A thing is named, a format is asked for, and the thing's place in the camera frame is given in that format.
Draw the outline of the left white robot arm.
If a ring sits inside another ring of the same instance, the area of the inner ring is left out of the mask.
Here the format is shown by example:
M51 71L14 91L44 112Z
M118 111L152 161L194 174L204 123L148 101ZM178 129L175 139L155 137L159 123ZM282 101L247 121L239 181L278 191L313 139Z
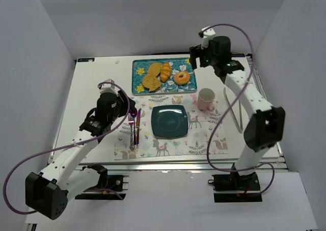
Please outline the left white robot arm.
M90 164L79 174L73 172L86 155L99 145L113 122L134 111L135 102L122 91L102 93L72 140L72 147L38 174L30 173L25 180L25 203L51 220L57 219L68 202L88 189L108 186L107 169Z

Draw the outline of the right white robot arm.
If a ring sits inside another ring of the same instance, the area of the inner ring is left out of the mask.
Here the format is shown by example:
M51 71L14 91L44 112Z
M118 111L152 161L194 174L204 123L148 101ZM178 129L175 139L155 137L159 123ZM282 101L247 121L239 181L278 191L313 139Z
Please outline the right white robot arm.
M245 147L231 171L249 176L263 155L282 139L285 110L273 106L250 83L243 65L232 59L228 37L203 33L199 36L202 44L189 50L192 68L213 67L215 75L236 95L248 114L249 122L243 132Z

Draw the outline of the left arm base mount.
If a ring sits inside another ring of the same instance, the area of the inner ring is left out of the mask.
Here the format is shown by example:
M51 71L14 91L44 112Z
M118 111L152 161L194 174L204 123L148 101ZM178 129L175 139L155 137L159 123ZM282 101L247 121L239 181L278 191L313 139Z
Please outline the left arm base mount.
M99 187L91 187L77 195L75 200L124 200L129 176L107 173Z

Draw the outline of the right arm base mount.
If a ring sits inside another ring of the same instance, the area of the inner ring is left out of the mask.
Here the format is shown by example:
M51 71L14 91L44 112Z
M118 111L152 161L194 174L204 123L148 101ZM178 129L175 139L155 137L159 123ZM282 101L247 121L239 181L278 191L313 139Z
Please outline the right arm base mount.
M215 203L262 202L260 183L255 172L248 176L240 176L237 172L212 175L207 183L213 187Z

